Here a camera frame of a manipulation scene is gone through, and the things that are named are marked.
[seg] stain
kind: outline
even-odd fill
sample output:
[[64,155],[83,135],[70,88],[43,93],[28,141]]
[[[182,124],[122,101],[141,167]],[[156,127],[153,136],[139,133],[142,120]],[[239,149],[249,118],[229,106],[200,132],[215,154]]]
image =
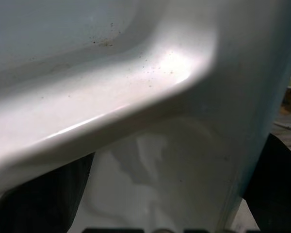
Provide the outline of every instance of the stain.
[[71,65],[69,64],[58,64],[58,65],[55,65],[52,69],[50,69],[49,73],[64,71],[64,70],[69,69],[70,67]]
[[113,46],[113,43],[112,43],[112,41],[105,40],[105,41],[101,42],[101,43],[99,44],[99,46],[100,46],[100,47]]

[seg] black object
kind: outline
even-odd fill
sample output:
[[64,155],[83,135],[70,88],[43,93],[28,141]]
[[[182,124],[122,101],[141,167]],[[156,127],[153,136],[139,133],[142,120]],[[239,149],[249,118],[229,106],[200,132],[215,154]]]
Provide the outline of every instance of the black object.
[[243,198],[262,231],[291,232],[291,151],[272,134]]
[[0,233],[66,233],[93,157],[83,157],[5,193],[0,199]]
[[125,228],[93,228],[85,229],[82,233],[144,233],[142,229],[125,229]]

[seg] dirt speck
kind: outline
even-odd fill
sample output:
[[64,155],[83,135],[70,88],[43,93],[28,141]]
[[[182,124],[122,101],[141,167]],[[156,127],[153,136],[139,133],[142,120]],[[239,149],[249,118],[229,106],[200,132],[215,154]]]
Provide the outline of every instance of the dirt speck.
[[99,44],[99,46],[100,46],[100,47],[113,46],[113,43],[112,43],[112,41],[108,41],[108,40],[106,40],[106,41],[101,42],[101,43]]

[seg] white ceramic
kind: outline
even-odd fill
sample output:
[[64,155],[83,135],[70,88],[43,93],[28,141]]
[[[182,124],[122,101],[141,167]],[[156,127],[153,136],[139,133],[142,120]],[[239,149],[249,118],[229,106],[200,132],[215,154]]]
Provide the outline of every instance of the white ceramic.
[[[106,187],[165,208],[157,224],[127,209],[128,225],[225,226],[290,73],[291,1],[0,0],[0,193],[105,147],[93,187],[117,166]],[[119,214],[102,191],[101,213]]]

